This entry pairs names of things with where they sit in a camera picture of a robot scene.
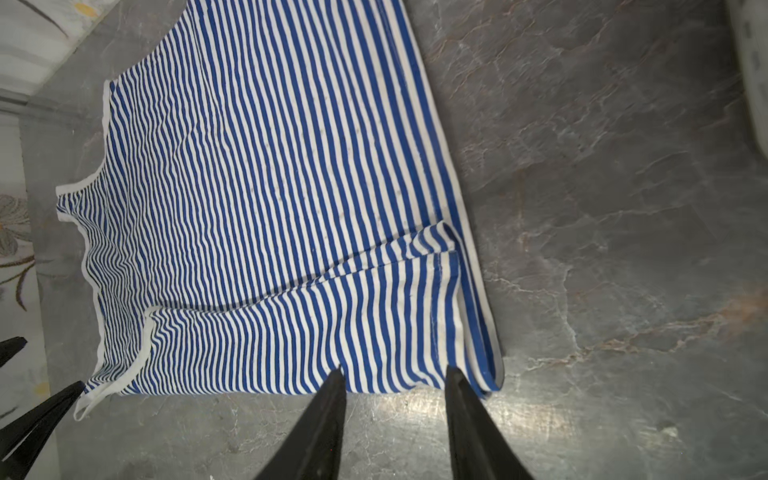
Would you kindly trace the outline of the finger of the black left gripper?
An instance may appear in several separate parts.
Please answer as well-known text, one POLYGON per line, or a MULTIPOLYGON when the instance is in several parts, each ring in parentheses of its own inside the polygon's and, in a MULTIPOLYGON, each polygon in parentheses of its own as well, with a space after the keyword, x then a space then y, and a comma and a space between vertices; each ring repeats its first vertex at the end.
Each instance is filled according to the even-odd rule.
POLYGON ((82 394, 74 382, 1 429, 1 478, 25 479, 64 415, 82 394))
POLYGON ((21 352, 27 345, 24 337, 16 336, 0 343, 0 367, 6 365, 14 356, 21 352))

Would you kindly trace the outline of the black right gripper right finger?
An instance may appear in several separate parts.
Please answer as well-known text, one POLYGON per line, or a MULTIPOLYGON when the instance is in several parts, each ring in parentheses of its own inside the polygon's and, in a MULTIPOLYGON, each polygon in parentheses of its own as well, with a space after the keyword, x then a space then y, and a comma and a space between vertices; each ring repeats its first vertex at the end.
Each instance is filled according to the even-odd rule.
POLYGON ((444 391, 453 478, 532 480, 462 370, 447 368, 444 391))

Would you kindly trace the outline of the blue white striped tank top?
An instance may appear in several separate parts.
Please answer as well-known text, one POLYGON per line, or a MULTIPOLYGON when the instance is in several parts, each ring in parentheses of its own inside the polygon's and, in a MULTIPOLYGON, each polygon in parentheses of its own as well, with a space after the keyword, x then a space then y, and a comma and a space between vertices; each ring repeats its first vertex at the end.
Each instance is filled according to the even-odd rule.
POLYGON ((190 1, 108 80, 104 157, 59 186, 113 395, 477 393, 504 366, 400 1, 190 1))

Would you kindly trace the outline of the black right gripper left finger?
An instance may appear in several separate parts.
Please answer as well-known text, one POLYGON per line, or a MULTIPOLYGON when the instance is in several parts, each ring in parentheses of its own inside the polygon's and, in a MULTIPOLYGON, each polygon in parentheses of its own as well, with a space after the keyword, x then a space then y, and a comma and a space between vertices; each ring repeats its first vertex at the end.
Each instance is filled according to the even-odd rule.
POLYGON ((337 479, 346 413, 346 383, 332 371, 257 479, 337 479))

